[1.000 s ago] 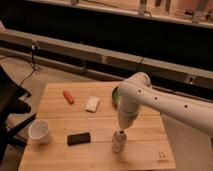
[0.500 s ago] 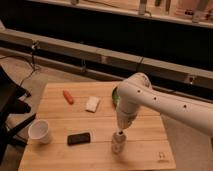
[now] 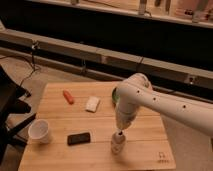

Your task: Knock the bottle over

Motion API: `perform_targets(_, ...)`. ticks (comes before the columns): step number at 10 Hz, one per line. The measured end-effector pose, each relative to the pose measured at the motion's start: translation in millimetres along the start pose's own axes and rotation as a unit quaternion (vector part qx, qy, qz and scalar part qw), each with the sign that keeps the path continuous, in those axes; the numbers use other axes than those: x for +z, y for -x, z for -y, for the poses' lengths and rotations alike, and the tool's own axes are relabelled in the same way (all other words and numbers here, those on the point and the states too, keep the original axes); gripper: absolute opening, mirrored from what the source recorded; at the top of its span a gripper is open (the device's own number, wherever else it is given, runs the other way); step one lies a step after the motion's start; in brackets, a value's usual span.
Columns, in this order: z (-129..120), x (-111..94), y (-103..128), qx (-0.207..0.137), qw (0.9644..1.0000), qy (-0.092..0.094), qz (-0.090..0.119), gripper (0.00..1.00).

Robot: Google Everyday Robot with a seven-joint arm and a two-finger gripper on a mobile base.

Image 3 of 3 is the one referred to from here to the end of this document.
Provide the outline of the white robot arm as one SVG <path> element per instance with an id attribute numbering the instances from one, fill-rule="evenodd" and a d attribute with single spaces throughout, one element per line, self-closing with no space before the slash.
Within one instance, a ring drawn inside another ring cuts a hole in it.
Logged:
<path id="1" fill-rule="evenodd" d="M 135 73 L 116 87 L 116 126 L 122 132 L 136 118 L 141 106 L 164 114 L 196 129 L 213 140 L 213 104 L 160 93 L 151 88 L 148 78 Z"/>

